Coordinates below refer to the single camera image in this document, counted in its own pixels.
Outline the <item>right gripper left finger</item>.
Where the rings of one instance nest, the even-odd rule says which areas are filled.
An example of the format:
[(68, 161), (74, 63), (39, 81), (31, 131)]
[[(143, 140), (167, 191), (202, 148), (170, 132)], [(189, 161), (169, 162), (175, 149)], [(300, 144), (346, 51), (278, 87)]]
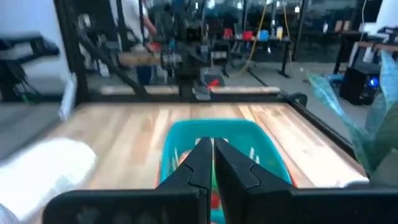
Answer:
[(209, 223), (213, 146), (202, 138), (152, 190), (73, 190), (47, 204), (43, 224)]

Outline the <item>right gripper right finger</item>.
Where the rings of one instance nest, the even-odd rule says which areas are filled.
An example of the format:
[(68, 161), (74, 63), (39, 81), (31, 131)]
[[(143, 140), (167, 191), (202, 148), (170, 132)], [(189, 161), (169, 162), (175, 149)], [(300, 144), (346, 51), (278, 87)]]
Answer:
[(223, 139), (215, 175), (226, 223), (397, 223), (396, 188), (299, 189)]

